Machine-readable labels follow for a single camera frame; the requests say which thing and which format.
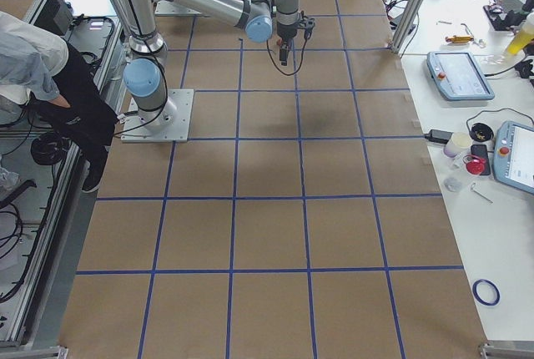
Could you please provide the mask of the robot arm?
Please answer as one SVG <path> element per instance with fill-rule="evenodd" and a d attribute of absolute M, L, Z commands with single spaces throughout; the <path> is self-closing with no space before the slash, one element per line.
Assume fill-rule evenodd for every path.
<path fill-rule="evenodd" d="M 133 127 L 119 132 L 128 142 L 185 141 L 189 136 L 193 92 L 171 89 L 164 65 L 167 45 L 155 21 L 156 0 L 111 0 L 126 28 L 132 54 L 123 82 L 137 110 Z M 305 29 L 300 0 L 159 0 L 182 6 L 243 30 L 255 43 L 267 43 L 276 34 L 280 55 L 272 61 L 277 70 L 288 63 L 293 40 Z"/>

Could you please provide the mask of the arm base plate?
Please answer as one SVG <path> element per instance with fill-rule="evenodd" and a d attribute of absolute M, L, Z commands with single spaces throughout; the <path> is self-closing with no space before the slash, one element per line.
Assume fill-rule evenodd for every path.
<path fill-rule="evenodd" d="M 125 119 L 124 130 L 118 136 L 124 143 L 186 142 L 193 102 L 192 89 L 170 89 L 163 111 L 148 113 L 138 109 L 131 98 L 128 110 L 136 114 Z"/>

